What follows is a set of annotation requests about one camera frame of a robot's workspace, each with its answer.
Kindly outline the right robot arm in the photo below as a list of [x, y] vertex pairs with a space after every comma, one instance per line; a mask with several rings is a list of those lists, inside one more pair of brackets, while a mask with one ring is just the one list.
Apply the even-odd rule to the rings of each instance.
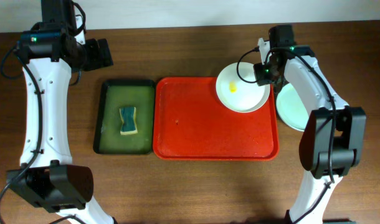
[[309, 47], [259, 45], [255, 51], [262, 60], [254, 66], [257, 84], [287, 81], [308, 113], [299, 145], [303, 179], [284, 223], [323, 223], [334, 189], [360, 162], [366, 113], [334, 91]]

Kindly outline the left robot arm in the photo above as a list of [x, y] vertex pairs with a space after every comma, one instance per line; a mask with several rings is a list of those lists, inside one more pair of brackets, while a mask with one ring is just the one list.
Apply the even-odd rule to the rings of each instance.
[[73, 165], [68, 143], [70, 79], [92, 61], [89, 50], [84, 18], [40, 22], [10, 50], [22, 64], [27, 115], [20, 168], [7, 172], [5, 188], [71, 223], [115, 223], [93, 196], [90, 168]]

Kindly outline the white plate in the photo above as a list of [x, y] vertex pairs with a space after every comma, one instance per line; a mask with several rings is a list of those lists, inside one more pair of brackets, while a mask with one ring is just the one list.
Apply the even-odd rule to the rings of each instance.
[[244, 82], [237, 75], [237, 63], [232, 63], [218, 75], [216, 93], [226, 108], [238, 113], [250, 113], [267, 102], [270, 86]]

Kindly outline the pale green plate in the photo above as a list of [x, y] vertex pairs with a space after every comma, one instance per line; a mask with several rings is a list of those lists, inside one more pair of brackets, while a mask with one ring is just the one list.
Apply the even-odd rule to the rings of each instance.
[[286, 84], [278, 93], [276, 109], [287, 126], [297, 131], [305, 130], [309, 115], [292, 84]]

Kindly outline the green and yellow sponge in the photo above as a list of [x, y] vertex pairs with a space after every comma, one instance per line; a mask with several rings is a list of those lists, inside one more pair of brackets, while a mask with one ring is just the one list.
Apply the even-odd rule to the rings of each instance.
[[136, 107], [122, 107], [119, 109], [119, 113], [122, 122], [120, 134], [122, 136], [137, 134], [138, 128], [136, 123]]

